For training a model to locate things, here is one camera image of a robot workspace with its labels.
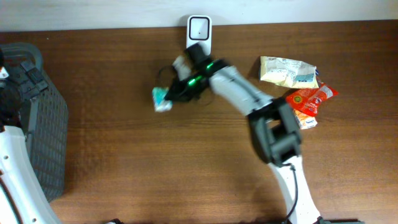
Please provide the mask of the yellow wet wipes pack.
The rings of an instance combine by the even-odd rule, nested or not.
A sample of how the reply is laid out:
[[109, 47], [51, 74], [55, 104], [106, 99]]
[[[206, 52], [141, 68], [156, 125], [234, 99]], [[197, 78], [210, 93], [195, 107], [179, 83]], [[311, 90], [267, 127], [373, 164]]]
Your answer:
[[319, 88], [317, 67], [309, 63], [281, 57], [260, 57], [260, 81], [295, 89]]

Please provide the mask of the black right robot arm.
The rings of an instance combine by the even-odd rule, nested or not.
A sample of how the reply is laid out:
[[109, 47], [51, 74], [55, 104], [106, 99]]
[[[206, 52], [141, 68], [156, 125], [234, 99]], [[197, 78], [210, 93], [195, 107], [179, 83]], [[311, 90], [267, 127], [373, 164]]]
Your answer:
[[302, 135], [290, 105], [256, 88], [235, 66], [207, 55], [200, 44], [184, 54], [192, 69], [173, 80], [166, 100], [188, 102], [207, 88], [223, 97], [246, 117], [254, 151], [278, 181], [287, 209], [284, 223], [324, 223], [305, 178]]

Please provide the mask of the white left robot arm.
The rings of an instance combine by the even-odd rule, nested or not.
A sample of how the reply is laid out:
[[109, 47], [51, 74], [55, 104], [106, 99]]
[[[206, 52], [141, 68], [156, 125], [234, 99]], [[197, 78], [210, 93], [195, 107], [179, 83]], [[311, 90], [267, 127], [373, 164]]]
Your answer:
[[40, 50], [1, 45], [1, 223], [60, 223], [69, 111]]

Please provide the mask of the teal tissue pack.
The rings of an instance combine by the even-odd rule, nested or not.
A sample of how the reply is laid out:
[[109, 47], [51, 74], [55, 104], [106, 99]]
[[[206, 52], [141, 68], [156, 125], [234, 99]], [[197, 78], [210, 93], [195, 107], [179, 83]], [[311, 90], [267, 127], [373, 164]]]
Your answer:
[[172, 109], [172, 102], [165, 99], [168, 91], [168, 88], [162, 87], [155, 87], [152, 89], [152, 99], [154, 102], [155, 112], [161, 113]]

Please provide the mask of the red snack packet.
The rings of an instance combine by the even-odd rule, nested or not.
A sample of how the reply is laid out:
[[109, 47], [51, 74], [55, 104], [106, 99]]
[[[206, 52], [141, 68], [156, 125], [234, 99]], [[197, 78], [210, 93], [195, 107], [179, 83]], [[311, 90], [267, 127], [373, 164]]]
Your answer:
[[327, 84], [321, 84], [320, 88], [299, 89], [285, 98], [290, 106], [308, 116], [316, 117], [320, 105], [339, 93]]

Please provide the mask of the orange white small packet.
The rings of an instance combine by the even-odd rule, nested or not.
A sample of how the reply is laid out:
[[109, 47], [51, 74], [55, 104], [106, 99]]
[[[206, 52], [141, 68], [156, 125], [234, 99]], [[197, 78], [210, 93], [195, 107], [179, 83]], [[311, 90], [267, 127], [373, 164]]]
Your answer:
[[309, 116], [299, 110], [293, 110], [293, 112], [300, 129], [314, 128], [318, 124], [313, 116]]

